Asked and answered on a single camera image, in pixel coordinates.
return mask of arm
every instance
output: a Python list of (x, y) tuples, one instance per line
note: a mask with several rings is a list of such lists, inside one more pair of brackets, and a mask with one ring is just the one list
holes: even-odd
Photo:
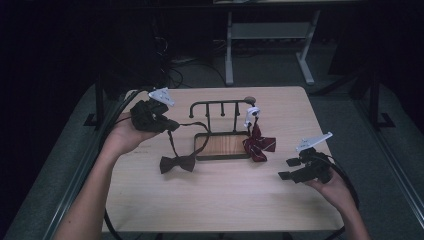
[[(120, 119), (130, 114), (121, 114)], [(54, 239), (100, 239), (113, 167), (118, 158), (157, 133), (137, 131), (131, 120), (115, 125), (97, 160), (55, 233)]]
[(347, 239), (371, 239), (364, 221), (355, 206), (352, 195), (346, 187), (343, 179), (333, 169), (330, 169), (330, 174), (332, 175), (332, 178), (326, 184), (323, 184), (318, 180), (311, 180), (305, 182), (305, 184), (321, 193), (324, 198), (340, 212), (345, 224)]

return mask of metal frame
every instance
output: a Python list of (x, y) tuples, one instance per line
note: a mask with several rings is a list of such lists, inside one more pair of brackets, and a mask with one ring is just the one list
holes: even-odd
[[(196, 105), (205, 105), (206, 108), (206, 115), (208, 121), (208, 129), (209, 133), (198, 133), (194, 136), (194, 149), (196, 149), (196, 139), (199, 137), (205, 137), (205, 136), (236, 136), (236, 135), (246, 135), (249, 136), (248, 131), (237, 131), (237, 117), (240, 116), (240, 109), (239, 109), (239, 103), (246, 103), (250, 104), (252, 107), (255, 106), (255, 99), (246, 97), (244, 100), (221, 100), (221, 101), (201, 101), (201, 102), (195, 102), (190, 106), (190, 118), (194, 117), (193, 109)], [(235, 110), (234, 110), (234, 126), (232, 132), (212, 132), (211, 130), (211, 119), (210, 119), (210, 112), (209, 112), (209, 105), (210, 104), (220, 104), (221, 105), (221, 117), (225, 116), (225, 103), (234, 103), (235, 104)], [(223, 159), (243, 159), (243, 158), (249, 158), (250, 156), (246, 154), (230, 154), (230, 155), (208, 155), (208, 156), (196, 156), (196, 160), (223, 160)]]
[(227, 53), (225, 55), (225, 84), (234, 84), (233, 62), (231, 56), (232, 39), (286, 39), (304, 38), (302, 51), (296, 53), (296, 58), (308, 85), (315, 83), (306, 56), (315, 33), (320, 10), (314, 12), (310, 22), (296, 23), (233, 23), (232, 12), (228, 12), (227, 23)]

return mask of human hand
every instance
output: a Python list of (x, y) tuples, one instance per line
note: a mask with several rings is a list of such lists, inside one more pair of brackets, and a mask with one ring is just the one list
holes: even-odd
[(355, 201), (343, 179), (334, 169), (330, 168), (329, 171), (331, 180), (326, 184), (317, 179), (304, 183), (321, 193), (338, 211), (343, 212), (356, 209)]
[(134, 150), (141, 142), (156, 135), (158, 133), (138, 131), (132, 124), (131, 113), (122, 113), (106, 138), (102, 154), (117, 159), (122, 154)]

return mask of maroon bow tie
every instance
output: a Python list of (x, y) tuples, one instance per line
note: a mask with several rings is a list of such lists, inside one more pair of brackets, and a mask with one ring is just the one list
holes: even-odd
[[(206, 125), (201, 123), (201, 122), (194, 122), (194, 123), (180, 124), (180, 125), (181, 126), (199, 125), (199, 126), (204, 127), (205, 130), (208, 133), (210, 133), (209, 129), (206, 127)], [(175, 151), (174, 140), (172, 138), (171, 131), (168, 131), (168, 135), (169, 135), (169, 141), (171, 142), (172, 150), (174, 150), (176, 157), (175, 158), (162, 157), (162, 159), (160, 160), (160, 164), (159, 164), (161, 174), (164, 174), (164, 173), (170, 171), (175, 166), (180, 166), (182, 169), (184, 169), (186, 171), (193, 172), (194, 165), (196, 164), (196, 155), (199, 154), (201, 151), (203, 151), (203, 149), (206, 147), (206, 144), (208, 143), (210, 134), (206, 135), (206, 140), (203, 143), (203, 146), (200, 147), (199, 149), (197, 149), (196, 151), (194, 151), (192, 154), (190, 154), (188, 156), (178, 156), (177, 152)]]
[(266, 162), (267, 158), (262, 151), (275, 152), (275, 137), (262, 137), (261, 130), (257, 124), (258, 118), (255, 119), (252, 134), (246, 140), (243, 140), (244, 150), (249, 154), (255, 162)]

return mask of wooden table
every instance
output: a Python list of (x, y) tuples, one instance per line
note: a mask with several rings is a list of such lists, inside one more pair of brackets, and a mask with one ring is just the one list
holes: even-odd
[[(312, 188), (282, 181), (281, 171), (293, 171), (285, 162), (298, 156), (300, 140), (322, 134), (305, 91), (300, 87), (208, 88), (169, 90), (176, 104), (165, 114), (179, 123), (206, 123), (197, 101), (256, 98), (261, 109), (262, 135), (276, 137), (275, 153), (264, 152), (267, 162), (252, 159), (197, 161), (193, 172), (174, 167), (161, 174), (162, 156), (174, 157), (168, 135), (162, 133), (123, 155), (115, 166), (107, 210), (117, 231), (237, 232), (335, 230), (343, 223), (338, 212)], [(240, 104), (237, 130), (245, 130)], [(231, 131), (233, 111), (211, 106), (212, 131)], [(194, 135), (205, 130), (181, 126), (174, 133), (179, 155), (193, 152)], [(325, 142), (315, 147), (330, 154)]]

